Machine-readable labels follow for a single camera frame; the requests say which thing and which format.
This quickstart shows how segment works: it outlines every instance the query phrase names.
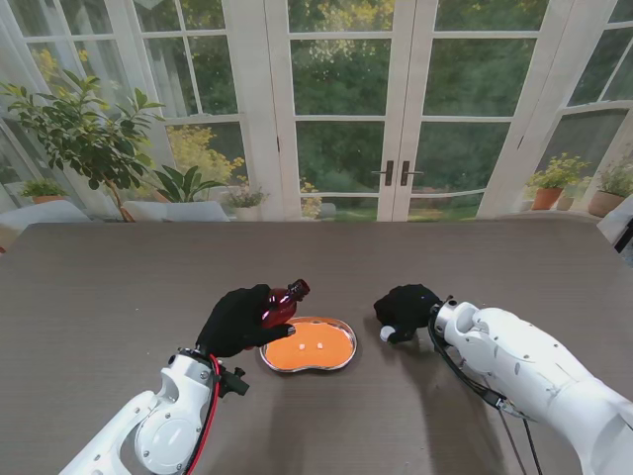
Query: gray table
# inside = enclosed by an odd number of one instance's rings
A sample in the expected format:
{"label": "gray table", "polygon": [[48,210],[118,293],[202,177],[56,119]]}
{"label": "gray table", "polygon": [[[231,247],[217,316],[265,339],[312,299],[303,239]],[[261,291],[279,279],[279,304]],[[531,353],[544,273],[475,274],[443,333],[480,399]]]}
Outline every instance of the gray table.
{"label": "gray table", "polygon": [[[499,414],[424,337],[379,342],[372,304],[402,283],[513,311],[633,398],[633,273],[593,225],[40,225],[0,259],[0,472],[56,473],[129,398],[159,388],[225,292],[298,277],[313,287],[301,315],[349,323],[355,359],[286,377],[254,351],[227,361],[251,388],[221,402],[198,474],[523,473]],[[534,474],[522,426],[507,423]],[[534,432],[547,475],[580,473],[570,447]]]}

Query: orange liquid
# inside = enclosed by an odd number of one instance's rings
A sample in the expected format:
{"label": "orange liquid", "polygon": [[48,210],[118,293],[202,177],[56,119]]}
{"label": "orange liquid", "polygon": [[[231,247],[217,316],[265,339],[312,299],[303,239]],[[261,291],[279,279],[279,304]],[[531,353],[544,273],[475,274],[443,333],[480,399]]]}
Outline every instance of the orange liquid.
{"label": "orange liquid", "polygon": [[332,325],[309,322],[293,325],[297,330],[295,334],[269,343],[266,350],[266,359],[280,369],[331,368],[343,364],[354,351],[345,332]]}

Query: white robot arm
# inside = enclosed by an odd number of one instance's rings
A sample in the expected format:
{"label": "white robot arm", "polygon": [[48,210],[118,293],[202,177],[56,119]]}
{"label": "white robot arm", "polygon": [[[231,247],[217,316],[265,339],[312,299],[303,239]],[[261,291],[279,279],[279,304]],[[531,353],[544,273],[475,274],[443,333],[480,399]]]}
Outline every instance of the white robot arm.
{"label": "white robot arm", "polygon": [[130,475],[121,461],[121,447],[134,430],[136,458],[145,469],[157,475],[189,473],[202,450],[217,397],[227,392],[243,395],[248,385],[241,381],[244,373],[239,368],[229,373],[190,349],[172,356],[160,373],[160,392],[145,391],[131,399],[60,475]]}
{"label": "white robot arm", "polygon": [[510,312],[453,300],[430,324],[507,397],[500,409],[562,434],[584,475],[631,473],[633,404],[593,377],[559,341]]}

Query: black gloved hand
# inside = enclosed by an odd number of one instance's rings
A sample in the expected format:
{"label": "black gloved hand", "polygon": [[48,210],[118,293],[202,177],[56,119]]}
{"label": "black gloved hand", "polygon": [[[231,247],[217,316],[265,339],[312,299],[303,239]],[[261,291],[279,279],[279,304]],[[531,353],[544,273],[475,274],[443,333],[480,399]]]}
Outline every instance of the black gloved hand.
{"label": "black gloved hand", "polygon": [[228,292],[211,311],[196,345],[205,354],[228,358],[250,346],[263,346],[293,334],[295,328],[292,325],[278,325],[271,329],[261,326],[269,294],[270,287],[265,284]]}
{"label": "black gloved hand", "polygon": [[409,341],[416,329],[428,326],[431,308],[442,304],[433,292],[421,284],[398,286],[374,304],[381,324],[393,327],[389,343]]}

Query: red bottle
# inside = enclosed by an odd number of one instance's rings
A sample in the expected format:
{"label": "red bottle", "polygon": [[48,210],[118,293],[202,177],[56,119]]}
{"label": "red bottle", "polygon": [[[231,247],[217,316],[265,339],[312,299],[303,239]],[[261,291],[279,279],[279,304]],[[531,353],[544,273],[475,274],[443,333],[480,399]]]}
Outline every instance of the red bottle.
{"label": "red bottle", "polygon": [[262,327],[270,329],[288,322],[297,312],[297,302],[309,293],[310,287],[303,279],[290,284],[288,289],[272,289],[268,295],[268,310],[261,316]]}

